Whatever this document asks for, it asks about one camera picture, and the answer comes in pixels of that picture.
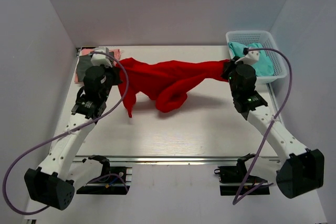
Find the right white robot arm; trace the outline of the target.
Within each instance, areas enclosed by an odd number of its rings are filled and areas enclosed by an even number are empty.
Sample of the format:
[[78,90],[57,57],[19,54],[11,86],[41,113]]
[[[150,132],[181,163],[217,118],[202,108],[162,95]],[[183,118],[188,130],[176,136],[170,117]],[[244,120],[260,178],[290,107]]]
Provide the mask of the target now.
[[234,58],[224,65],[222,76],[229,82],[237,112],[261,133],[262,143],[268,142],[280,160],[280,167],[263,162],[259,157],[261,147],[256,154],[239,158],[237,175],[242,180],[239,190],[255,175],[261,182],[251,190],[260,188],[265,182],[274,183],[290,199],[322,187],[324,155],[318,149],[306,147],[276,121],[266,100],[255,89],[254,68]]

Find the red t-shirt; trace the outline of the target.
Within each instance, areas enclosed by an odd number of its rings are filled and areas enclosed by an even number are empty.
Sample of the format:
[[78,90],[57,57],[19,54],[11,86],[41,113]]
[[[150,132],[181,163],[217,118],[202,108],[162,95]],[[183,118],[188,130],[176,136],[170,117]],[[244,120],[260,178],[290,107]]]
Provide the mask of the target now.
[[228,81],[222,74],[229,60],[200,63],[172,60],[150,65],[126,58],[120,62],[126,72],[120,70],[122,83],[118,88],[120,94],[125,95],[123,105],[129,117],[132,117],[139,92],[155,101],[158,111],[168,113],[180,108],[187,99],[187,93],[205,79]]

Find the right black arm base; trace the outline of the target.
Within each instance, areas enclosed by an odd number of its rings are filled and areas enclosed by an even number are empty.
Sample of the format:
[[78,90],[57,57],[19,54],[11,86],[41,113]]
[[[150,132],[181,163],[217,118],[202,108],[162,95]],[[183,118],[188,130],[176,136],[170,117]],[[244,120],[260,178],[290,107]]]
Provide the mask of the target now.
[[[219,178],[219,190],[221,196],[236,195],[236,191],[238,191],[239,186],[248,171],[248,168],[246,167],[247,161],[252,161],[254,157],[255,154],[247,154],[238,158],[235,165],[218,166],[214,170],[214,174]],[[239,195],[242,196],[244,193],[260,184],[263,180],[264,179],[260,177],[249,175]],[[270,195],[269,187],[269,183],[265,181],[261,187],[257,188],[249,195]]]

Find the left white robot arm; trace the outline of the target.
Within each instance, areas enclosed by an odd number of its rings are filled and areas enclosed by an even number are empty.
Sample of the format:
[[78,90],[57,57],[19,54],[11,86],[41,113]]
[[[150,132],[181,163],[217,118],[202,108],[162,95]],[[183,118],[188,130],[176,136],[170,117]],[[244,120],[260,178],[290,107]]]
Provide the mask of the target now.
[[28,169],[24,180],[30,198],[58,210],[66,209],[76,191],[87,182],[110,178],[111,168],[106,157],[91,155],[81,165],[71,168],[85,138],[106,109],[113,86],[121,84],[116,67],[92,66],[85,72],[83,86],[77,92],[75,105],[61,137],[36,169]]

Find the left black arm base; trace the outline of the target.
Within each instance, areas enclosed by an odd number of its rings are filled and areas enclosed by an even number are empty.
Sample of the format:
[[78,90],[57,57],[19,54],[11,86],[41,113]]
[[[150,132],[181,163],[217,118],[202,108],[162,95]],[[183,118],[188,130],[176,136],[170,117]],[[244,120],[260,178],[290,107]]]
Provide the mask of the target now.
[[78,195],[127,195],[131,186],[132,167],[111,165],[104,156],[92,155],[82,162],[95,161],[102,165],[101,173],[76,193]]

